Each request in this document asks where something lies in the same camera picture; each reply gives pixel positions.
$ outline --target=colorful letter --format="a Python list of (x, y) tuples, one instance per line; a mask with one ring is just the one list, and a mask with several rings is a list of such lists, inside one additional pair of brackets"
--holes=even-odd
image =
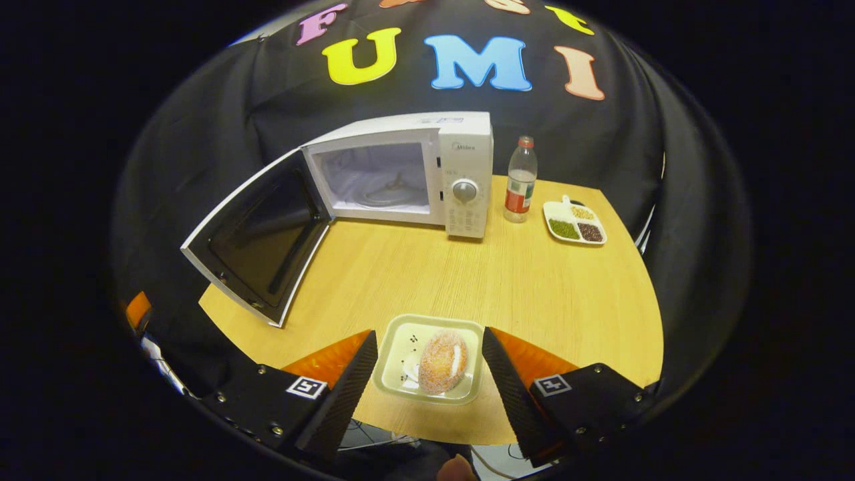
[(302, 45), (312, 39), (317, 39), (327, 32), (323, 26), (330, 25), (335, 21), (335, 12), (340, 12), (347, 8), (347, 3), (339, 3), (320, 13), (312, 15), (304, 21), (300, 22), (303, 30), (300, 32), (300, 40), (297, 45)]
[(522, 0), (484, 0), (484, 2), (494, 9), (507, 10), (515, 14), (528, 15), (532, 13)]
[(388, 74), (397, 61), (395, 35), (399, 33), (400, 28), (392, 27), (368, 34), (367, 39), (373, 40), (377, 49), (377, 62), (365, 68), (356, 68), (353, 65), (353, 47), (359, 40), (347, 39), (328, 46), (321, 54), (327, 58), (329, 78), (337, 84), (353, 86), (377, 80)]
[(582, 26), (582, 24), (587, 25), (587, 22), (582, 20), (581, 18), (571, 14), (567, 10), (557, 9), (555, 7), (550, 7), (548, 5), (545, 5), (545, 7), (547, 9), (555, 12), (555, 15), (558, 16), (558, 19), (560, 21), (564, 22), (564, 25), (566, 25), (567, 27), (573, 28), (573, 29), (578, 30), (582, 33), (587, 33), (588, 35), (593, 35), (593, 30), (591, 30), (588, 27)]
[(424, 2), (424, 0), (380, 0), (380, 6), (384, 9), (390, 9), (410, 2)]
[(597, 87), (597, 80), (593, 78), (593, 68), (591, 68), (593, 56), (591, 54), (557, 45), (555, 51), (563, 55), (564, 61), (567, 62), (567, 72), (570, 75), (570, 81), (564, 84), (567, 92), (591, 100), (605, 98), (603, 91)]
[(481, 86), (495, 67), (496, 74), (490, 79), (490, 85), (522, 92), (532, 89), (522, 71), (522, 49), (526, 45), (520, 40), (493, 37), (480, 54), (457, 35), (434, 35), (427, 37), (425, 44), (436, 52), (436, 79), (430, 83), (433, 88), (462, 87), (463, 79), (457, 76), (455, 69), (458, 66), (475, 86)]

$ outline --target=wooden table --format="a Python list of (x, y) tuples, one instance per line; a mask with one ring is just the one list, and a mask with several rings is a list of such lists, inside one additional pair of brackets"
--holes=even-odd
[[(398, 314), (473, 320), (585, 366), (604, 362), (639, 386), (659, 379), (662, 321), (641, 256), (599, 191), (537, 181), (525, 223), (502, 217), (507, 177), (494, 176), (483, 240), (450, 240), (442, 227), (337, 220), (318, 248), (282, 329), (210, 286), (199, 301), (255, 362), (284, 366), (365, 329), (383, 339)], [(602, 246), (553, 239), (543, 203), (563, 194), (591, 207)], [(516, 442), (484, 362), (466, 406), (434, 406), (381, 393), (369, 382), (353, 417), (441, 442)]]

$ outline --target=bottle label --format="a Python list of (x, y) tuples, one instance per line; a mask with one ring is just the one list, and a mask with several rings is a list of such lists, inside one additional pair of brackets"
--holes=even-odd
[(520, 182), (508, 179), (508, 191), (504, 196), (504, 206), (511, 212), (528, 212), (532, 202), (534, 182)]

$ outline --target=microwave door window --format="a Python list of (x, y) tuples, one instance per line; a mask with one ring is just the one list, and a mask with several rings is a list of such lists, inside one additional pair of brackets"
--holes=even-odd
[(430, 212), (421, 144), (328, 152), (321, 171), (336, 208)]
[(277, 306), (298, 266), (293, 265), (318, 212), (294, 171), (211, 238), (211, 251), (252, 292)]

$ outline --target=blue letter m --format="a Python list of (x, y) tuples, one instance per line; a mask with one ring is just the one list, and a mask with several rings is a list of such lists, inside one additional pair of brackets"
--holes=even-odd
[(522, 72), (522, 49), (526, 45), (521, 40), (493, 37), (480, 54), (457, 35), (434, 35), (427, 37), (425, 44), (436, 52), (436, 79), (430, 83), (433, 88), (462, 87), (463, 79), (455, 69), (458, 66), (475, 86), (481, 86), (495, 67), (490, 85), (523, 92), (532, 89)]

